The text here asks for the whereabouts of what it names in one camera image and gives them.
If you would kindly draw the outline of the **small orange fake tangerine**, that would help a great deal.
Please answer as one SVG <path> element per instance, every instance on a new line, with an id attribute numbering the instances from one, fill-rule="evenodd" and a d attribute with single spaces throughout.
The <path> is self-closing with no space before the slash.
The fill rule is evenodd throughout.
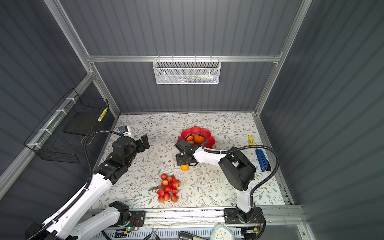
<path id="1" fill-rule="evenodd" d="M 180 168 L 182 171 L 187 171 L 189 169 L 189 165 L 181 165 Z"/>

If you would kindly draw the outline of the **large fake orange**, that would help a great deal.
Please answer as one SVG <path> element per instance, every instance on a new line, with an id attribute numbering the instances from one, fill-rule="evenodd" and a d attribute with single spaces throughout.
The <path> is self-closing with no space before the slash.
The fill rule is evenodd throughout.
<path id="1" fill-rule="evenodd" d="M 202 136 L 195 135 L 193 137 L 193 141 L 194 141 L 195 144 L 200 145 L 200 144 L 202 144 L 202 143 L 204 143 L 206 141 L 206 138 L 202 137 Z"/>

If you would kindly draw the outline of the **red fake grape bunch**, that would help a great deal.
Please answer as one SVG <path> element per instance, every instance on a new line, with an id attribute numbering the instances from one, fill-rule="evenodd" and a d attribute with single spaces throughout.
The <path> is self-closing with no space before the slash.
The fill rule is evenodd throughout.
<path id="1" fill-rule="evenodd" d="M 169 176 L 167 174 L 161 175 L 161 184 L 158 187 L 157 195 L 158 201 L 164 203 L 171 201 L 176 203 L 179 200 L 179 187 L 181 186 L 181 181 L 177 180 L 175 176 Z"/>

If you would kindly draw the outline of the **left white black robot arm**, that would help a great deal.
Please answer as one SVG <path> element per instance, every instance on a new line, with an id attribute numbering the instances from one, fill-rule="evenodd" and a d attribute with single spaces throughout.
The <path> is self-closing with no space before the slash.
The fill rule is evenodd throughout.
<path id="1" fill-rule="evenodd" d="M 132 217 L 126 204 L 115 201 L 101 213 L 80 223 L 80 219 L 98 198 L 109 190 L 128 170 L 138 153 L 149 149 L 148 136 L 134 140 L 119 133 L 113 152 L 91 172 L 86 184 L 56 213 L 41 224 L 32 224 L 25 232 L 27 240 L 89 240 L 104 229 L 117 225 L 132 230 L 140 223 Z"/>

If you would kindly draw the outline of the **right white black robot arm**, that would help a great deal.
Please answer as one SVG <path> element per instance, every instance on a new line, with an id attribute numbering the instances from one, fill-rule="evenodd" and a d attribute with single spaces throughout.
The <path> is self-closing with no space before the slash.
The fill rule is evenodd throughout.
<path id="1" fill-rule="evenodd" d="M 195 166 L 200 163 L 217 166 L 222 170 L 229 184 L 236 190 L 236 206 L 223 210 L 227 225 L 260 225 L 263 222 L 262 211 L 255 207 L 251 196 L 256 167 L 239 148 L 233 147 L 227 151 L 218 151 L 205 148 L 202 145 L 192 146 L 184 139 L 179 140 L 175 147 L 179 151 L 176 155 L 178 166 Z"/>

